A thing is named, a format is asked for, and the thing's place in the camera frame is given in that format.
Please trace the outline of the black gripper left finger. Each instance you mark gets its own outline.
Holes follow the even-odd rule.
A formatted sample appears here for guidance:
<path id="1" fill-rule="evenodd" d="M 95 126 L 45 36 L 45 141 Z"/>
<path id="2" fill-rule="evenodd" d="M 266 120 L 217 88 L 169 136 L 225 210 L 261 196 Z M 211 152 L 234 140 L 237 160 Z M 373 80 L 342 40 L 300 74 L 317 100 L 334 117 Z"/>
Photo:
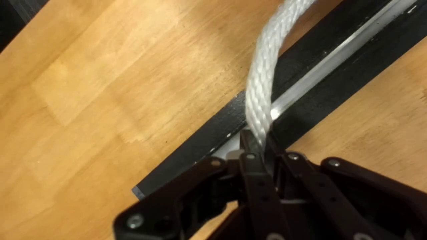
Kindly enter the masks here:
<path id="1" fill-rule="evenodd" d="M 250 129 L 241 130 L 241 149 L 245 154 L 264 154 L 264 146 L 259 144 L 258 138 Z"/>

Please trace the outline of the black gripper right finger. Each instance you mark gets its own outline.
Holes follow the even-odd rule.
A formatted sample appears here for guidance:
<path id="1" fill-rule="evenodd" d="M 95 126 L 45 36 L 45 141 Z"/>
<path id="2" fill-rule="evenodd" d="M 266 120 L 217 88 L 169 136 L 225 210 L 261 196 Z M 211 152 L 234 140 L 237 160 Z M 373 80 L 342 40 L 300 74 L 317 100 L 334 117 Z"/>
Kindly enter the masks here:
<path id="1" fill-rule="evenodd" d="M 273 133 L 269 133 L 265 144 L 265 160 L 274 161 L 278 156 L 281 156 L 284 149 L 278 142 L 277 137 Z"/>

